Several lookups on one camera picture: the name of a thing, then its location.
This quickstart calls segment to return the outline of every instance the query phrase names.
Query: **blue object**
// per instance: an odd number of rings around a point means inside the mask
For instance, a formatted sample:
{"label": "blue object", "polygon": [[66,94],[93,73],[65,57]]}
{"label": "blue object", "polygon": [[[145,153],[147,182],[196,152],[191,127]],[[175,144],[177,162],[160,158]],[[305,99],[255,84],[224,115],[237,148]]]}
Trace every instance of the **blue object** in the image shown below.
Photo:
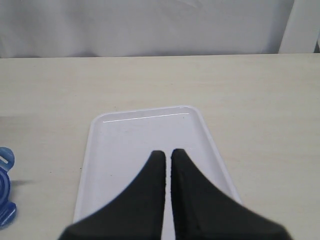
{"label": "blue object", "polygon": [[11,183],[8,171],[15,164],[15,155],[11,149],[0,147],[0,230],[7,227],[17,214],[17,206],[9,201]]}

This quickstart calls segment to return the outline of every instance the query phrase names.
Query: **white backdrop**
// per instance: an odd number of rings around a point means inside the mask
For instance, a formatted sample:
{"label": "white backdrop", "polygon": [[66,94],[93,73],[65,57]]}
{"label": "white backdrop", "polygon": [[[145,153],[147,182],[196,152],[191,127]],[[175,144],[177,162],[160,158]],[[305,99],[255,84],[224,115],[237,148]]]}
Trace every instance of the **white backdrop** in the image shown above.
{"label": "white backdrop", "polygon": [[294,0],[0,0],[0,57],[277,53]]}

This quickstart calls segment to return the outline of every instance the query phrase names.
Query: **blue plastic toy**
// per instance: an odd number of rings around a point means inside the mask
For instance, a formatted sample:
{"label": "blue plastic toy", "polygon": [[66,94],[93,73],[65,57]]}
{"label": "blue plastic toy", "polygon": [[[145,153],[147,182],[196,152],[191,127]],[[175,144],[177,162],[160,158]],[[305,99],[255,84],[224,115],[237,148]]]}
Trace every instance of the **blue plastic toy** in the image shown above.
{"label": "blue plastic toy", "polygon": [[9,201],[11,183],[8,171],[15,164],[15,155],[11,149],[0,147],[0,230],[7,227],[17,214],[17,206]]}

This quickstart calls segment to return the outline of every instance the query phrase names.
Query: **white table surface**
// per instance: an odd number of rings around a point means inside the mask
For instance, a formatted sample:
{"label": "white table surface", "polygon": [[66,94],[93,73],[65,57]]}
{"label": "white table surface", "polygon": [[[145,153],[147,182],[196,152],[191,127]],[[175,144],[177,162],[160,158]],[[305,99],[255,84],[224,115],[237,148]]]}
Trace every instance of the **white table surface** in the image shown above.
{"label": "white table surface", "polygon": [[0,146],[18,216],[3,240],[55,240],[72,222],[101,113],[192,105],[245,206],[320,236],[320,54],[0,59]]}

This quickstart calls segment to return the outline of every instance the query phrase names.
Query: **white tray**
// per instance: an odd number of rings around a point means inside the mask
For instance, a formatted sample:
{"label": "white tray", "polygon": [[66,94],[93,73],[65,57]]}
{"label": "white tray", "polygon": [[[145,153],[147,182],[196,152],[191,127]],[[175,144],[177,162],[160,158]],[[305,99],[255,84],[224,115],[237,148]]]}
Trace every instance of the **white tray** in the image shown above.
{"label": "white tray", "polygon": [[153,150],[167,159],[162,239],[174,240],[171,154],[185,149],[201,172],[229,197],[241,203],[225,164],[200,112],[173,106],[105,113],[90,126],[73,221],[94,213],[120,194],[141,170]]}

